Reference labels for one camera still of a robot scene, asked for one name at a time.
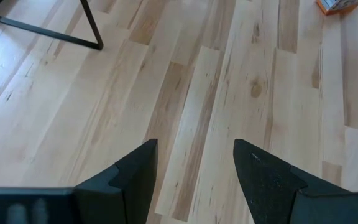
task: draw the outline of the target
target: wooden floor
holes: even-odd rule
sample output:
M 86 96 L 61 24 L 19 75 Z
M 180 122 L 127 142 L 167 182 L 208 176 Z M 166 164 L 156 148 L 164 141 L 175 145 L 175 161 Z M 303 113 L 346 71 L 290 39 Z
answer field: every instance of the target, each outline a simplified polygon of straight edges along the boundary
M 235 138 L 358 190 L 358 8 L 313 0 L 91 0 L 102 52 L 0 24 L 0 186 L 75 185 L 146 139 L 148 223 L 252 223 Z M 0 15 L 93 40 L 78 0 Z

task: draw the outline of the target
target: wood grain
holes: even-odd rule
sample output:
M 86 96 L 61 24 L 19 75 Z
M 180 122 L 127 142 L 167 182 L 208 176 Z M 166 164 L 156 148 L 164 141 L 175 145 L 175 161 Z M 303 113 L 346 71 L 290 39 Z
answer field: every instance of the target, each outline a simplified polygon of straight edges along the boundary
M 358 7 L 89 4 L 101 52 L 0 24 L 0 186 L 76 185 L 157 138 L 148 224 L 253 223 L 241 138 L 358 190 Z M 76 0 L 3 1 L 0 15 L 94 40 Z

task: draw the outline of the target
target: light wood floor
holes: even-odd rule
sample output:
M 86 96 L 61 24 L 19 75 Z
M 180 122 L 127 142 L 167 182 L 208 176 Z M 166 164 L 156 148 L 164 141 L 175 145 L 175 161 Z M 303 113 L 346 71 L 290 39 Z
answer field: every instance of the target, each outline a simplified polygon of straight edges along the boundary
M 242 138 L 358 190 L 358 8 L 90 4 L 102 52 L 0 24 L 0 186 L 75 185 L 158 138 L 148 223 L 252 223 Z M 5 0 L 0 15 L 94 39 L 78 0 Z

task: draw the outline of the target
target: black metal table leg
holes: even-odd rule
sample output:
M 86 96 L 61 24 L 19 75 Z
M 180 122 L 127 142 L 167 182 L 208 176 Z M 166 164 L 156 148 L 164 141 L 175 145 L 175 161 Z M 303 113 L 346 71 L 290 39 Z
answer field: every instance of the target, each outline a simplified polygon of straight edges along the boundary
M 99 30 L 98 30 L 98 26 L 96 25 L 91 9 L 89 7 L 89 4 L 87 2 L 87 0 L 80 0 L 81 5 L 83 6 L 83 9 L 85 11 L 85 15 L 88 18 L 89 24 L 91 25 L 92 31 L 94 36 L 96 37 L 96 41 L 97 43 L 94 42 L 90 42 L 87 40 L 83 40 L 83 39 L 79 39 L 77 37 L 73 37 L 70 35 L 66 35 L 66 34 L 61 34 L 59 32 L 55 32 L 52 30 L 48 30 L 48 29 L 44 29 L 41 27 L 37 27 L 37 26 L 33 26 L 30 24 L 26 24 L 23 22 L 19 22 L 19 21 L 15 21 L 12 19 L 8 19 L 5 17 L 0 16 L 0 22 L 9 26 L 13 26 L 13 27 L 17 27 L 20 29 L 24 29 L 27 31 L 31 31 L 31 32 L 35 32 L 37 34 L 42 34 L 42 35 L 46 35 L 48 37 L 53 37 L 56 39 L 60 39 L 60 40 L 64 40 L 73 44 L 78 44 L 78 45 L 82 45 L 85 47 L 90 47 L 92 49 L 96 49 L 96 50 L 102 50 L 103 49 L 103 41 L 102 38 L 100 36 Z

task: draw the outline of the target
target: cardboard box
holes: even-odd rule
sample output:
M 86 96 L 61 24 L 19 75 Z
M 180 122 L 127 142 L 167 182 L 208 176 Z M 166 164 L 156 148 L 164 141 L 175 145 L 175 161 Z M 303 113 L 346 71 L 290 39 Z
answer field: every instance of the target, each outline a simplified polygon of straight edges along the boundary
M 316 0 L 325 15 L 348 13 L 358 6 L 358 0 Z

